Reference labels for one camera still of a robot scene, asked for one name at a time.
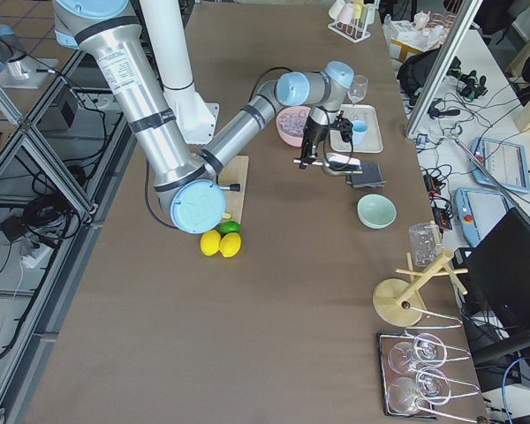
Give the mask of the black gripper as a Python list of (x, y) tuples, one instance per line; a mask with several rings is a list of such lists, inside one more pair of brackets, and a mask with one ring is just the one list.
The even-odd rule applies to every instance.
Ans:
[(344, 117), (343, 111), (328, 111), (324, 107), (313, 107), (303, 130), (301, 152), (293, 162), (305, 170), (318, 159), (317, 149), (330, 136), (331, 131), (343, 133), (345, 142), (352, 141), (352, 122)]

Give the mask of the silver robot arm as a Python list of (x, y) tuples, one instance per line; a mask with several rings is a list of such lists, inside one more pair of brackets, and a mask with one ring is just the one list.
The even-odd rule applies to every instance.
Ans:
[(91, 55), (155, 174), (154, 188), (173, 224), (192, 234), (216, 227), (226, 199), (216, 177), (284, 108), (309, 105), (300, 168), (319, 163), (352, 85), (352, 68), (332, 61), (319, 72), (288, 72), (264, 83), (207, 144), (187, 138), (211, 129), (214, 114), (195, 90), (183, 20), (175, 1), (56, 1), (57, 41)]

